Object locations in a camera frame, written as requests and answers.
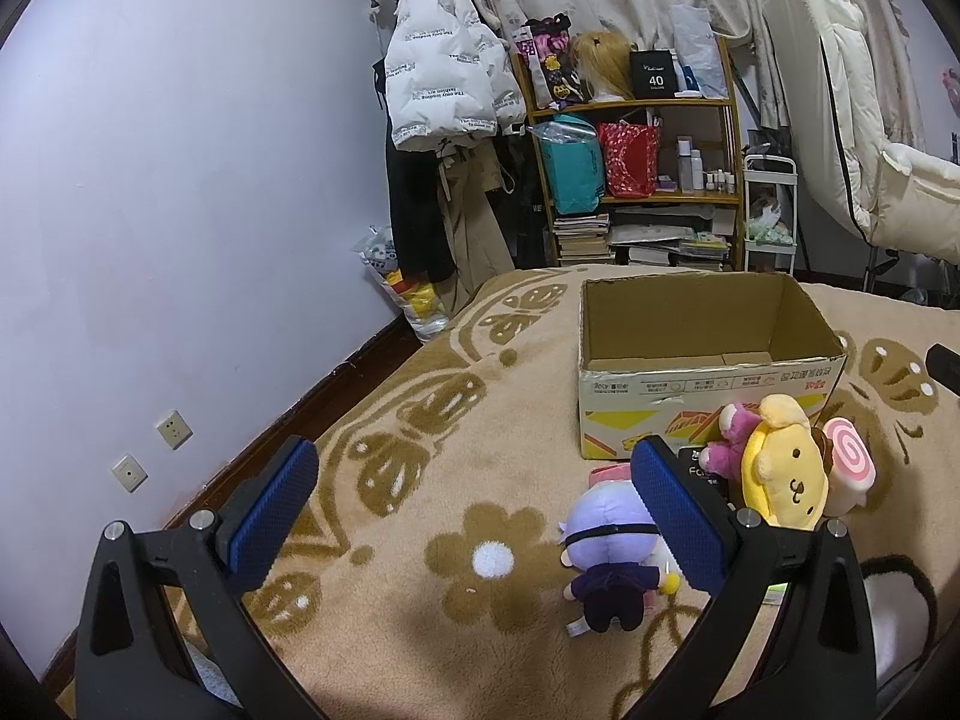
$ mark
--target electrical outlet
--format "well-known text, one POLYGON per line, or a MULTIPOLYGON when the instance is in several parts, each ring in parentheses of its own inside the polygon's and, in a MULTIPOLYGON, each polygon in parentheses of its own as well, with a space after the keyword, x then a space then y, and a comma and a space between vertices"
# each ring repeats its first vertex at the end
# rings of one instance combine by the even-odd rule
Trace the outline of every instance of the electrical outlet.
POLYGON ((147 472, 143 469, 133 455, 124 456, 124 459, 113 467, 113 475, 123 485, 128 493, 132 493, 147 478, 147 472))
POLYGON ((190 426, 184 422, 179 412, 171 412, 168 418, 157 425, 157 431, 160 431, 163 440, 169 443, 171 449, 177 449, 193 435, 190 426))

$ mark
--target rolling cart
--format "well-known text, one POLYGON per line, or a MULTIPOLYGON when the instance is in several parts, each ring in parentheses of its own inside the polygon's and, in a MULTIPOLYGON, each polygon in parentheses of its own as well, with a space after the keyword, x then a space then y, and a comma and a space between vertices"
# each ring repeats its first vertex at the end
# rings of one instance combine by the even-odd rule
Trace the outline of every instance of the rolling cart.
MULTIPOLYGON (((743 269, 750 269, 750 256, 754 253, 774 254, 790 258, 789 274, 793 275, 793 266, 797 259, 797 163, 787 157, 767 156, 766 154, 750 154, 743 161, 743 201, 744 201, 744 228, 743 228, 743 269), (784 196, 789 205, 784 209, 787 213, 781 216, 781 221, 787 225, 792 242, 790 244, 762 244, 750 237, 750 203, 755 193, 752 191, 759 186, 773 186, 776 197, 781 201, 784 209, 784 196)), ((779 259, 775 259, 775 268, 779 267, 779 259)))

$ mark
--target hanging clothes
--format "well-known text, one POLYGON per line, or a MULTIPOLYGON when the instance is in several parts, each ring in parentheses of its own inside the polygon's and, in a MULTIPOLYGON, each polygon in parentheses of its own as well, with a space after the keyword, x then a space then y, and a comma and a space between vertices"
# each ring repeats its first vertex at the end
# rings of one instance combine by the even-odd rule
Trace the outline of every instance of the hanging clothes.
POLYGON ((510 59, 472 0, 400 0, 387 101, 401 151, 472 148, 526 117, 510 59))
MULTIPOLYGON (((373 66, 374 85, 385 100, 386 76, 381 59, 373 66)), ((387 111, 387 190, 390 224, 394 230, 397 266, 402 274, 426 274, 434 282, 450 279, 456 271, 437 202, 440 177, 433 151, 398 151, 387 111)))
POLYGON ((456 272, 435 287, 450 317, 466 308, 488 279, 515 269, 486 195, 502 187, 491 141, 458 149, 440 163, 437 200, 456 272))

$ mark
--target bottle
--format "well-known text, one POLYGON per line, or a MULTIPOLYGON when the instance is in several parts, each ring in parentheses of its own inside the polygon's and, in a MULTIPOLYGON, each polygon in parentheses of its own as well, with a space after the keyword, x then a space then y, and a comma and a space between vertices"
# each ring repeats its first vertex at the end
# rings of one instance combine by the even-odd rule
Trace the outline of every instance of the bottle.
POLYGON ((690 151, 690 167, 693 169, 693 188, 702 191, 704 189, 704 160, 700 156, 699 148, 690 151))
POLYGON ((677 164, 680 174, 680 191, 693 194, 693 141, 690 138, 677 139, 677 164))

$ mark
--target rug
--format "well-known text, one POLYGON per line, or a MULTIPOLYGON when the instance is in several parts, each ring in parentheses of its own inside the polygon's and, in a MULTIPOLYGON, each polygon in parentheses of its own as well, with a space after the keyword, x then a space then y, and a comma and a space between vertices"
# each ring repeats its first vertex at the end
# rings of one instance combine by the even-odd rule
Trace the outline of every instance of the rug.
MULTIPOLYGON (((318 440, 318 487, 245 603, 328 715, 618 718, 669 661, 707 597, 684 586, 635 632, 570 638, 582 610, 563 600, 575 574, 557 527, 596 466, 578 451, 580 285, 655 271, 491 280, 318 440)), ((944 628, 960 605, 960 407, 923 356, 960 346, 960 314, 805 289, 848 349, 823 418, 853 421, 877 466, 866 508, 845 518, 858 557, 912 557, 944 628)), ((746 683, 775 613, 762 610, 718 699, 746 683)))

